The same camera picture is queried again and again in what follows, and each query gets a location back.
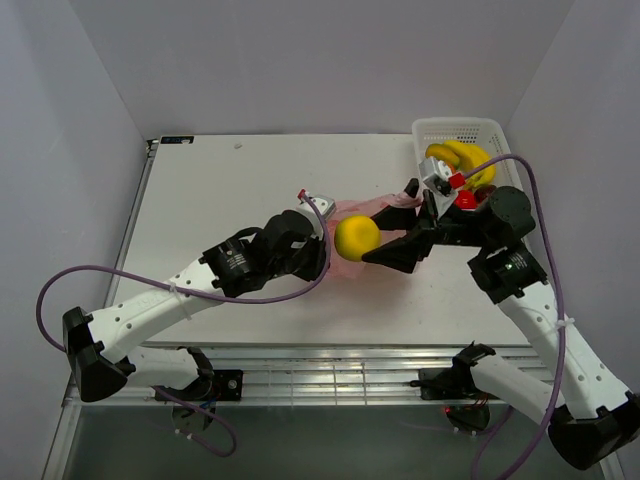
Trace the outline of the yellow fake lemon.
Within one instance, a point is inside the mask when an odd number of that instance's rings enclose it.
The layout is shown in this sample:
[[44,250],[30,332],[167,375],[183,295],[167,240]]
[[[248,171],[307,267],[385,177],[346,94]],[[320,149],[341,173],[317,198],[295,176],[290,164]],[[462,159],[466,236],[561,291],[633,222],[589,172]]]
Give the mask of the yellow fake lemon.
[[370,217],[356,215],[347,217],[336,225],[334,246],[341,258],[360,262],[366,253],[381,245],[381,238],[379,227]]

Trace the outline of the pink plastic bag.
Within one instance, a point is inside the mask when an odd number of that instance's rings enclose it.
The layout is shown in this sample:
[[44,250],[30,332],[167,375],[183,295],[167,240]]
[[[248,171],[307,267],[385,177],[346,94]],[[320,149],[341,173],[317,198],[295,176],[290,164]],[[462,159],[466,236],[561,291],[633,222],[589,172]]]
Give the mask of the pink plastic bag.
[[[365,270],[365,263],[362,260],[360,262],[351,262],[341,258],[337,254],[334,246],[334,232],[336,225],[341,220],[351,216],[364,215],[371,218],[371,216],[382,207],[381,201],[387,200],[391,195],[392,194],[387,194],[366,201],[344,200],[336,203],[336,211],[328,222],[329,241],[331,246],[331,260],[328,276],[355,279]],[[404,230],[380,231],[382,236],[381,245],[399,238],[405,233]]]

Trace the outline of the yellow fake fruit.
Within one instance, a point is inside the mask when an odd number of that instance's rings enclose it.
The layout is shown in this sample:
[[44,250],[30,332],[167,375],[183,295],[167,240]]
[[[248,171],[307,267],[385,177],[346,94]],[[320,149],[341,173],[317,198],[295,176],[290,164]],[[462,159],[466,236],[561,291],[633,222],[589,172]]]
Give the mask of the yellow fake fruit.
[[457,169],[460,164],[458,155],[449,147],[439,143],[430,144],[425,150],[425,157],[434,157],[444,161],[454,169]]

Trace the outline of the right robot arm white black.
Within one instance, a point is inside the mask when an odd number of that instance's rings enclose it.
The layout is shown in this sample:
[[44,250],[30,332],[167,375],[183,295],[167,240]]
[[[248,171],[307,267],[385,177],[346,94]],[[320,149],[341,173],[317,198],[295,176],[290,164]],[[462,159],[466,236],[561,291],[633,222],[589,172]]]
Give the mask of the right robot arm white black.
[[559,455],[586,470],[639,435],[639,396],[598,358],[560,309],[545,270],[523,238],[536,223],[524,192],[502,186],[473,210],[439,211],[439,191],[406,188],[419,209],[386,206],[372,220],[383,231],[404,231],[366,254],[369,264],[404,273],[415,270],[435,245],[478,248],[468,266],[483,291],[524,334],[559,381],[547,385],[506,362],[484,344],[471,343],[438,375],[416,380],[422,391],[462,399],[486,393],[542,426]]

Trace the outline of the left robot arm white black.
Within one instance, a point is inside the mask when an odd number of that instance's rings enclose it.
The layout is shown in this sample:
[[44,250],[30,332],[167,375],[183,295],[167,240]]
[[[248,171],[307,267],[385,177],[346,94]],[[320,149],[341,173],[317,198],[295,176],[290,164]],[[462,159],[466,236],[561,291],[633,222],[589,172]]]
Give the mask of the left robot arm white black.
[[245,300],[275,278],[316,281],[325,260],[322,224],[302,205],[206,250],[158,288],[90,313],[79,307],[66,312],[64,346],[82,401],[104,400],[125,386],[205,397],[213,368],[199,349],[146,348],[144,342],[205,309]]

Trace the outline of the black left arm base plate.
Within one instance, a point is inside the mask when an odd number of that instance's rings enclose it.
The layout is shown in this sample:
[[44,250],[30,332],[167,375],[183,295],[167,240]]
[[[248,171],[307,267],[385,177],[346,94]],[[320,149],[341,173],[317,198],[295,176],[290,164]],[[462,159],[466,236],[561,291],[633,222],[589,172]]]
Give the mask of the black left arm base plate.
[[169,395],[188,402],[239,401],[242,398],[244,372],[223,369],[207,372],[184,389],[161,387]]

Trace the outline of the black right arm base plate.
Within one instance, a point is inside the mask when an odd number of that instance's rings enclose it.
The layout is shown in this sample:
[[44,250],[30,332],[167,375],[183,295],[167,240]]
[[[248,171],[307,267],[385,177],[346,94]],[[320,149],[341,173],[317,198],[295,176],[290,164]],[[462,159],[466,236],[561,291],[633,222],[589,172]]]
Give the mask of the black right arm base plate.
[[454,367],[420,369],[418,377],[409,385],[420,390],[423,400],[496,399],[496,396],[476,387],[469,371]]

